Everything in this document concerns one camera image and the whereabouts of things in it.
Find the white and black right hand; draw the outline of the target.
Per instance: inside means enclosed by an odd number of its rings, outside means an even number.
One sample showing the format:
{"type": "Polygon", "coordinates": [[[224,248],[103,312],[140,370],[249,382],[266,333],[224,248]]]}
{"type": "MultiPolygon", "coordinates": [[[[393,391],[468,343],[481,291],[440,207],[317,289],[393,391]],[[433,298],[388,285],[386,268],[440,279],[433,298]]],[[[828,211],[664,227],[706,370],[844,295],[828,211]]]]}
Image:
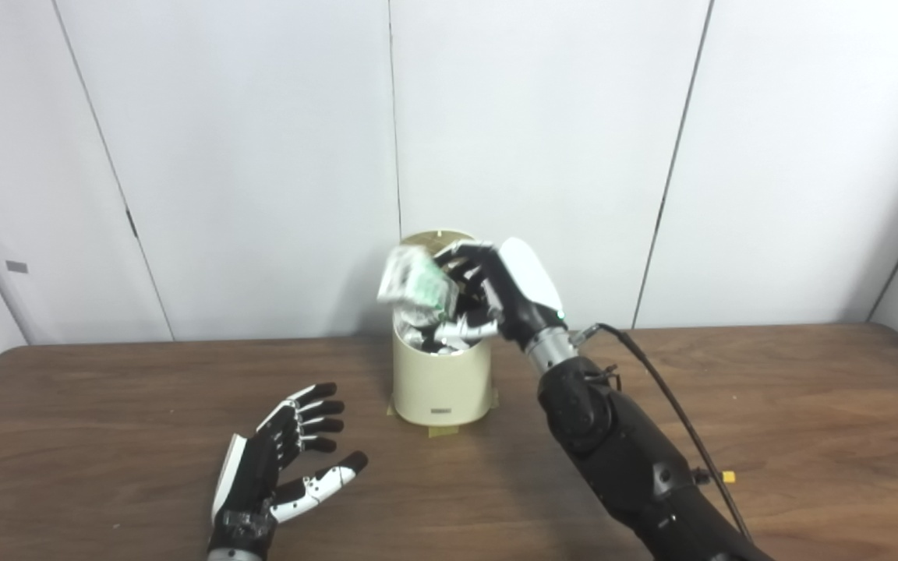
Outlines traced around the white and black right hand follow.
{"type": "Polygon", "coordinates": [[[458,299],[464,310],[432,326],[414,327],[411,342],[462,351],[500,335],[543,367],[576,354],[556,285],[527,242],[509,238],[496,246],[458,239],[436,252],[433,262],[451,266],[450,280],[465,282],[458,299]]]}

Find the white and black left hand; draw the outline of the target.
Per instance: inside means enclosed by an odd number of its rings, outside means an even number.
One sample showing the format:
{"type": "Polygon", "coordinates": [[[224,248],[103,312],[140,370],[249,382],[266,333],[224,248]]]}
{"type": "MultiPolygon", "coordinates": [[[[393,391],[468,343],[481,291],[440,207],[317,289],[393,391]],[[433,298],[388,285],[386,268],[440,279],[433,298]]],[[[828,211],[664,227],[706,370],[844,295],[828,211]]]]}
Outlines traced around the white and black left hand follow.
{"type": "Polygon", "coordinates": [[[281,473],[307,452],[334,453],[329,436],[345,424],[336,383],[302,388],[278,402],[251,436],[232,434],[211,504],[209,560],[267,560],[275,533],[352,483],[369,458],[353,451],[331,467],[290,482],[281,473]]]}

